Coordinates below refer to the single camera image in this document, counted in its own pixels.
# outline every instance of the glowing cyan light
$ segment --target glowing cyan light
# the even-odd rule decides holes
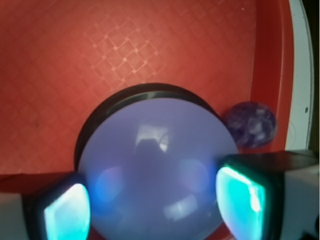
[[[87,239],[90,218],[88,191],[85,186],[76,183],[44,209],[47,239]]]
[[[222,167],[216,175],[216,199],[227,227],[236,239],[261,239],[265,188],[247,176]]]

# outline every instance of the textured red mat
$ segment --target textured red mat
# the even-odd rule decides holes
[[[184,87],[218,114],[250,99],[255,0],[2,0],[0,172],[73,169],[80,129],[111,94]]]

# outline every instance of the black frame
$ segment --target black frame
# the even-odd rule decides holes
[[[85,121],[75,145],[74,168],[77,171],[83,150],[96,129],[112,114],[120,109],[148,99],[173,98],[185,100],[206,109],[215,115],[222,123],[222,119],[211,106],[202,98],[182,87],[166,83],[145,83],[125,88],[103,101]]]

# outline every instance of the dark purple marbled ball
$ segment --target dark purple marbled ball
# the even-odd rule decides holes
[[[276,116],[266,106],[245,101],[233,106],[224,118],[235,143],[239,147],[258,148],[274,139],[277,133]]]

